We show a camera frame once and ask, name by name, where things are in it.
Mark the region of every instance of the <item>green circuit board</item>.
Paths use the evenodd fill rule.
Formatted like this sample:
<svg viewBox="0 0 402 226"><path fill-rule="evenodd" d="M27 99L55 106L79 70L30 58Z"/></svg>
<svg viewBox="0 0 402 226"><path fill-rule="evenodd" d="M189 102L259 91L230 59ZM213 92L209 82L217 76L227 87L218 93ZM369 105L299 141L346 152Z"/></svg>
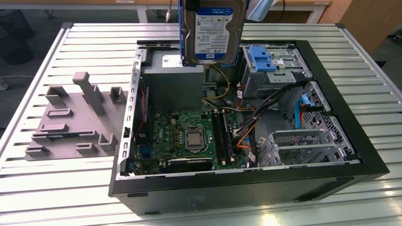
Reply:
<svg viewBox="0 0 402 226"><path fill-rule="evenodd" d="M230 131L238 128L235 114L226 112ZM186 132L199 129L203 132L205 148L199 152L191 152L186 148ZM222 163L218 161L215 147L211 111L180 112L155 115L152 159L206 157L213 158L213 170L245 168L246 160L243 150L237 151L235 161ZM147 174L156 174L158 168L146 165Z"/></svg>

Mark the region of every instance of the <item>blue latch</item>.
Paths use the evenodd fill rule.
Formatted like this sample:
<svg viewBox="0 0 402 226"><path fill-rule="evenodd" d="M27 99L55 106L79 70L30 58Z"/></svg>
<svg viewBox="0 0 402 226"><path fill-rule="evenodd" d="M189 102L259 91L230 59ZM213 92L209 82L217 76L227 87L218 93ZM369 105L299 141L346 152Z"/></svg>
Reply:
<svg viewBox="0 0 402 226"><path fill-rule="evenodd" d="M266 51L263 46L251 46L250 58L255 65L257 72L274 72L277 71L277 66L271 62L271 54Z"/></svg>
<svg viewBox="0 0 402 226"><path fill-rule="evenodd" d="M306 105L310 105L311 107L315 106L315 104L309 100L307 94L302 95L303 101Z"/></svg>

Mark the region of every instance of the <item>desk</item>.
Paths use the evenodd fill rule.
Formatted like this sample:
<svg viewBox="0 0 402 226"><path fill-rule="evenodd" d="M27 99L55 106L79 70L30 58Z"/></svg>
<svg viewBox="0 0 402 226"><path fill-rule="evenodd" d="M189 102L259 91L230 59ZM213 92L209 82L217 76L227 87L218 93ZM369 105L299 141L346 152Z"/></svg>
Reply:
<svg viewBox="0 0 402 226"><path fill-rule="evenodd" d="M311 11L307 24L317 24L333 0L286 0L287 11ZM279 1L270 10L282 10ZM168 9L170 0L0 0L3 9L135 9L140 23L147 23L148 9Z"/></svg>
<svg viewBox="0 0 402 226"><path fill-rule="evenodd" d="M138 40L176 40L176 24L75 24L63 28L0 140L0 222L30 225L392 225L402 215L402 95L350 33L330 24L247 24L243 39L309 40L390 173L319 202L136 216L107 196L114 157L27 162L50 85L68 91L88 71L100 91L130 87Z"/></svg>

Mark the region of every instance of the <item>motherboard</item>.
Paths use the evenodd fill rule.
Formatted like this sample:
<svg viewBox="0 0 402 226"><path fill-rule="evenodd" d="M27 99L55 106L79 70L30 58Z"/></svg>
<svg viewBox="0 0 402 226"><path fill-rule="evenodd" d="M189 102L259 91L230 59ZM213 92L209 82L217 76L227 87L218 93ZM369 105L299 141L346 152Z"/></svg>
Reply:
<svg viewBox="0 0 402 226"><path fill-rule="evenodd" d="M154 144L139 148L142 174L246 168L237 128L233 111L155 114Z"/></svg>

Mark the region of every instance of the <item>cpu socket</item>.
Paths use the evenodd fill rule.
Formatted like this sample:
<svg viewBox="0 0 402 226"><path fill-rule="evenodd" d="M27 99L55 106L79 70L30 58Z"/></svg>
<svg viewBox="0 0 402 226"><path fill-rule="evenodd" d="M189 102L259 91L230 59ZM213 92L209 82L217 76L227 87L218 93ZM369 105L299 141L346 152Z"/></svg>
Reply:
<svg viewBox="0 0 402 226"><path fill-rule="evenodd" d="M203 127L189 127L185 129L186 150L198 153L205 150Z"/></svg>

